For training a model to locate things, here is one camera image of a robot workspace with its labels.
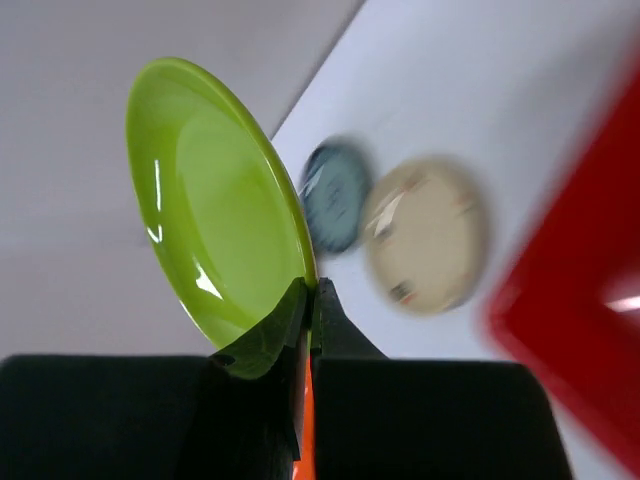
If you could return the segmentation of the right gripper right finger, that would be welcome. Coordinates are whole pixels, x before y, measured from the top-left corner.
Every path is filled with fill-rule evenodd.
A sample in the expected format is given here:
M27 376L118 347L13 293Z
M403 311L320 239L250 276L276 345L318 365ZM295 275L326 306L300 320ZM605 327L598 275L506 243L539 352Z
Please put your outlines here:
M389 358L325 278L311 325L318 478L571 477L550 402L524 366Z

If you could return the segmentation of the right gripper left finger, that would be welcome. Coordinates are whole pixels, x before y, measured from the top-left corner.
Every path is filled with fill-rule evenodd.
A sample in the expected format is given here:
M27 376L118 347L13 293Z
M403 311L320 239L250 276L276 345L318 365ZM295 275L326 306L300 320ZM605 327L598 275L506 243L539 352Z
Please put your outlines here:
M5 479L287 479L302 453L308 288L204 356L1 363Z

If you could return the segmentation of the orange plate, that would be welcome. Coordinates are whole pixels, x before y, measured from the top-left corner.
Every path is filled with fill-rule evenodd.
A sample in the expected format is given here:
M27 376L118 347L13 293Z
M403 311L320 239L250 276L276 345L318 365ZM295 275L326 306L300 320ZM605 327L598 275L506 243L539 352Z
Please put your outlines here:
M304 416L302 424L301 458L293 464L293 480L313 480L315 471L315 405L312 380L312 363L318 353L311 348L305 366L304 379Z

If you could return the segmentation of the green plate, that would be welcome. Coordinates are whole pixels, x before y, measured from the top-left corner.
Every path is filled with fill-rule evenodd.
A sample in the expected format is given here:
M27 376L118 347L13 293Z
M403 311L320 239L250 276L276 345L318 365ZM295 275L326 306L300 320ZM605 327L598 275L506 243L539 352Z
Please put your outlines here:
M180 58L136 78L126 144L143 224L169 283L242 379L297 345L316 284L295 188L269 139L216 77Z

